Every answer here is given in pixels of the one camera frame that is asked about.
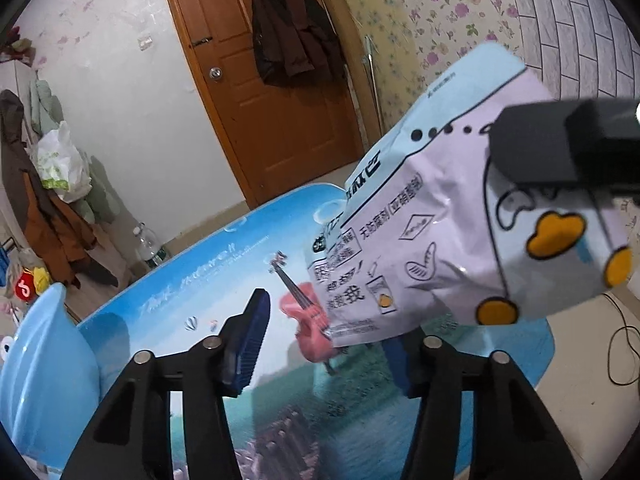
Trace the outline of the rolled beige mat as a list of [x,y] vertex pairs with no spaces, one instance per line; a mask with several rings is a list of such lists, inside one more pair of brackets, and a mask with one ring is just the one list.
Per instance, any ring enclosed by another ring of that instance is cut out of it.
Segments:
[[363,145],[368,150],[382,136],[373,91],[369,84],[366,64],[363,63],[364,47],[360,33],[347,0],[323,0],[326,10],[341,41],[357,110],[363,126]]

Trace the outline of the white wall switch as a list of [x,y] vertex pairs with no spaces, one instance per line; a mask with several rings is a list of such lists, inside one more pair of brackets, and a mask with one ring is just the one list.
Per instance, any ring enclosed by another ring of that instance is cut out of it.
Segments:
[[138,46],[140,51],[148,50],[153,44],[153,38],[151,36],[144,36],[138,39]]

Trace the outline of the yellow plush charm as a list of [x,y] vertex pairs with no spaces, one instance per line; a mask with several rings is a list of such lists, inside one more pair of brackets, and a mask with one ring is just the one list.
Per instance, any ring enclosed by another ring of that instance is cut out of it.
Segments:
[[51,286],[52,278],[43,266],[35,266],[32,269],[32,276],[34,277],[35,292],[41,296]]

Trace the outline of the red round plush charm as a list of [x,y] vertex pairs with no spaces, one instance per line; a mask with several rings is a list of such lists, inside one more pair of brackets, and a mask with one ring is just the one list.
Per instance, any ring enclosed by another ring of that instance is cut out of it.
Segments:
[[34,274],[24,270],[14,284],[14,295],[25,304],[32,302],[37,297]]

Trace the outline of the scenic printed table mat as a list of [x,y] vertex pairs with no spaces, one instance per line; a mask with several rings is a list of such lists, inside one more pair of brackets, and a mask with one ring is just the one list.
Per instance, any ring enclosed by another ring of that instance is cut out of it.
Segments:
[[261,288],[270,321],[252,380],[226,404],[247,479],[395,479],[418,404],[377,342],[335,347],[307,252],[345,205],[332,184],[285,194],[171,258],[74,324],[100,400],[138,350],[168,356],[217,335]]

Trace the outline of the dark brown coat on door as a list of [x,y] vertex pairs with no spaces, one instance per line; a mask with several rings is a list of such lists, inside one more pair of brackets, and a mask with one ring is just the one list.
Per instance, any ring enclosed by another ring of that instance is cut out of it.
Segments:
[[250,0],[254,59],[264,84],[292,88],[345,77],[344,54],[318,0]]

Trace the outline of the light blue plastic basin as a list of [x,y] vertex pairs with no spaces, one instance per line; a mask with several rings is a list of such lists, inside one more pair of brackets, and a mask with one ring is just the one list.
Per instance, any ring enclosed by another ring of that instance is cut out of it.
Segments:
[[1,423],[15,447],[65,467],[100,403],[96,357],[67,316],[66,288],[50,286],[18,326],[1,370]]

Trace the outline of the brown orange hanging jacket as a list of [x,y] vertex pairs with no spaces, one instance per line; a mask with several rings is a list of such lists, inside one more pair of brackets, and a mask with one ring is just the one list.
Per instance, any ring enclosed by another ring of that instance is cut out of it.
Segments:
[[78,276],[117,286],[110,270],[90,256],[98,240],[88,222],[43,187],[22,142],[24,107],[10,90],[1,92],[1,174],[9,203],[30,248],[52,278],[80,287]]

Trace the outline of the white green plastic bag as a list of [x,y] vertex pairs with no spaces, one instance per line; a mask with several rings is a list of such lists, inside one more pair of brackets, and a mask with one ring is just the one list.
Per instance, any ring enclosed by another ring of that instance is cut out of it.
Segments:
[[65,120],[38,141],[32,162],[42,186],[66,204],[82,200],[92,189],[87,159],[76,148]]

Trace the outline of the duck print snack packet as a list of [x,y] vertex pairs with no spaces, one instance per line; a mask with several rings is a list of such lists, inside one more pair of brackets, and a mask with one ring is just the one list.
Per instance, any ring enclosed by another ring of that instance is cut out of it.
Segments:
[[549,96],[517,56],[481,44],[367,152],[307,252],[335,347],[444,314],[463,325],[544,318],[626,281],[632,253],[608,196],[528,190],[495,167],[499,114]]

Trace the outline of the clear plastic water bottle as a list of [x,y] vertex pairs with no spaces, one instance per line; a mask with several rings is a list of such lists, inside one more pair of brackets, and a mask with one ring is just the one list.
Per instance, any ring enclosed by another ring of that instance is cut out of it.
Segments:
[[133,229],[132,234],[137,239],[137,254],[150,269],[157,268],[167,258],[166,249],[156,234],[143,222],[139,222]]

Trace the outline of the light green hanging garment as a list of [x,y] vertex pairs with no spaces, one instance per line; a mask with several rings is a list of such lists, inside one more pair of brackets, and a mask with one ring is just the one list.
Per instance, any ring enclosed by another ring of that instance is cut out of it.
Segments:
[[113,223],[120,214],[119,203],[75,145],[62,105],[47,81],[32,81],[29,99],[29,125],[37,136],[30,157],[43,187],[89,223]]

